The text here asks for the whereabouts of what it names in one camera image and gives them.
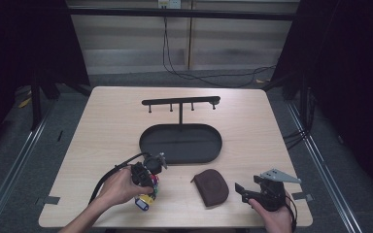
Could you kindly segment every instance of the wooden table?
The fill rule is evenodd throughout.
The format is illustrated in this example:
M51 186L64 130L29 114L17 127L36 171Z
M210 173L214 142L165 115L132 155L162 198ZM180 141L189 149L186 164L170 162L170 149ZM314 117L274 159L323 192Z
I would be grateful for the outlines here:
M99 179L116 164L140 152L139 138L148 127L178 123L178 105L143 106L144 99L219 96L216 109L208 103L184 106L184 123L205 123L222 136L220 155L207 164L169 166L159 174L159 192L147 212L133 201L104 213L96 227L260 227L260 216L241 202L234 184L260 191L253 175L272 168L296 177L269 101L262 90L220 88L95 87L71 145L51 189L60 197L57 205L45 205L39 223L62 227L87 205ZM194 175L216 169L229 187L227 200L206 208L194 183ZM301 192L296 183L285 183L289 193ZM304 199L295 201L298 226L312 224Z

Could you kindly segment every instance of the hand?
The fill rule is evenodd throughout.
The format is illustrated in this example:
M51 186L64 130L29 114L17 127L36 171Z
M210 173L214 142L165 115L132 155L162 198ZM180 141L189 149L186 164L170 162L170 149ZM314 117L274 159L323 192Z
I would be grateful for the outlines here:
M268 233L291 233L292 218L287 207L283 206L275 212L265 210L261 204L254 199L250 199L248 203L259 213Z
M103 200L107 208L125 203L139 194L153 192L149 186L139 186L131 180L131 167L125 167L108 178L95 199Z

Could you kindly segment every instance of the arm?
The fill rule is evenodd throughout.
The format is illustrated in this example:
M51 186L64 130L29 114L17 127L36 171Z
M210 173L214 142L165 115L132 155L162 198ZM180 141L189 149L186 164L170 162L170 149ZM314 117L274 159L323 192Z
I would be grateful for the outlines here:
M135 185L131 180L130 167L123 168L107 179L99 195L59 232L85 232L111 207L125 203L136 195L152 191L151 187Z
M266 211L261 204L254 199L249 200L249 204L255 209L264 221L265 229L268 233L291 233L292 218L287 207L281 207L276 212Z

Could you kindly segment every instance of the person's right hand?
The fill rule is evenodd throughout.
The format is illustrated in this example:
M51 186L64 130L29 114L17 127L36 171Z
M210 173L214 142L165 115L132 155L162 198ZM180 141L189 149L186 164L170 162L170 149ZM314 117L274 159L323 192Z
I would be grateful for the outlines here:
M254 199L250 199L248 203L262 217L265 229L268 233L291 233L292 218L287 207L283 206L278 211L269 212L265 210L261 204Z

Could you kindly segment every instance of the person's left hand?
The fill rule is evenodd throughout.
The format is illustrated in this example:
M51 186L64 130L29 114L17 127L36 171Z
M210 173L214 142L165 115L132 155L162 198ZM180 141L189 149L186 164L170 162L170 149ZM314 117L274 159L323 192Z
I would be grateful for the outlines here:
M148 194L153 192L149 186L136 185L131 179L131 167L127 166L114 173L108 178L99 192L96 199L104 202L107 208L125 203L139 194Z

